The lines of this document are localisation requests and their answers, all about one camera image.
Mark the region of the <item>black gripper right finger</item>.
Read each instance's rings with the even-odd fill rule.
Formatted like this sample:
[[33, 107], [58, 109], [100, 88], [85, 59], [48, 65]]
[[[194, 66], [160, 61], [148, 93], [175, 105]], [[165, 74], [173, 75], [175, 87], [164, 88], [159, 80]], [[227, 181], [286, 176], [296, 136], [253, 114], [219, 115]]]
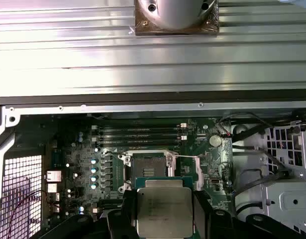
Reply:
[[263, 214], [241, 221], [229, 212], [214, 209], [204, 191], [194, 191], [194, 222], [202, 239], [302, 239], [304, 236]]

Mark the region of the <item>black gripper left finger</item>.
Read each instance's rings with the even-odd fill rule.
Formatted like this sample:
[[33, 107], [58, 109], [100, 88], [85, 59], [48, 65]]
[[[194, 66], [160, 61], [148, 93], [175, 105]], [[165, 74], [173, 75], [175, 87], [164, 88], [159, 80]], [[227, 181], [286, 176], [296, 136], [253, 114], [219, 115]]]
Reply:
[[88, 215], [75, 215], [47, 233], [48, 239], [136, 239], [132, 225], [136, 213], [137, 193], [127, 190], [122, 206], [111, 210], [96, 222]]

